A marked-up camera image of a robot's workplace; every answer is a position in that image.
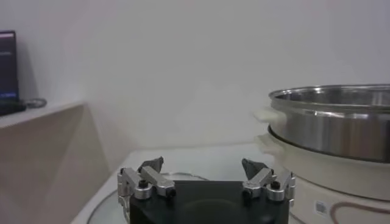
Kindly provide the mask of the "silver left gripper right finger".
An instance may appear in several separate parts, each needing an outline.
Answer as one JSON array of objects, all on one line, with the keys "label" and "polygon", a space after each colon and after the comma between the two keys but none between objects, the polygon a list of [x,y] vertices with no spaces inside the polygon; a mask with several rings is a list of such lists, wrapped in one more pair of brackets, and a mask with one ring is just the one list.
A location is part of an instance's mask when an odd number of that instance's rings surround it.
[{"label": "silver left gripper right finger", "polygon": [[276,174],[265,163],[246,158],[241,160],[247,180],[242,182],[244,201],[252,201],[261,196],[275,203],[287,200],[290,207],[294,206],[296,194],[296,177],[287,169]]}]

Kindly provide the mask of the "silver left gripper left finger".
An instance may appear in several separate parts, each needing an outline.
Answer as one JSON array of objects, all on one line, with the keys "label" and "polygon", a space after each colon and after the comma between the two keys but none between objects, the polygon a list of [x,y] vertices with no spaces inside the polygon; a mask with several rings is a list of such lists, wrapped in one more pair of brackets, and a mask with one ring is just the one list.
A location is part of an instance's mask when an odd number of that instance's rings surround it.
[{"label": "silver left gripper left finger", "polygon": [[145,201],[152,198],[154,191],[168,200],[176,196],[175,182],[160,173],[163,163],[163,157],[159,157],[143,162],[137,170],[131,167],[119,170],[117,193],[123,210],[130,209],[131,197]]}]

